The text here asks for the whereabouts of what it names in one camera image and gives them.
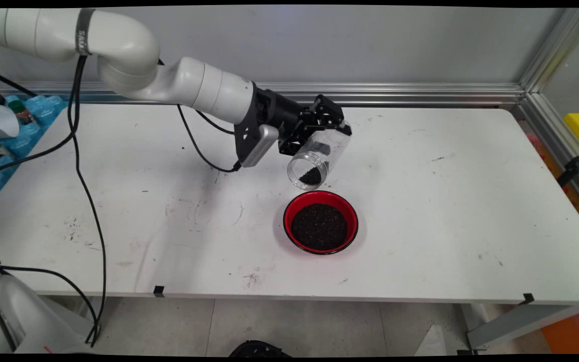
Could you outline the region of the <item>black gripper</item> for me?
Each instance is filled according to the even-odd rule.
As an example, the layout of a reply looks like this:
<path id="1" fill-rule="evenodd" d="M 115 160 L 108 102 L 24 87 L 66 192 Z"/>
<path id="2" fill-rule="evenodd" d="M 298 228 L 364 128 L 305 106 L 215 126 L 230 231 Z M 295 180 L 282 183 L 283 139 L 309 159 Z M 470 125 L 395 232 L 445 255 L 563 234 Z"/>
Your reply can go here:
<path id="1" fill-rule="evenodd" d="M 286 137 L 278 140 L 280 154 L 296 155 L 306 143 L 305 137 L 314 133 L 311 126 L 317 130 L 336 130 L 347 137 L 352 135 L 342 108 L 322 94 L 316 96 L 312 110 L 270 89 L 256 88 L 254 99 L 255 137 L 263 135 L 259 130 L 262 125 L 276 128 L 280 137 Z"/>

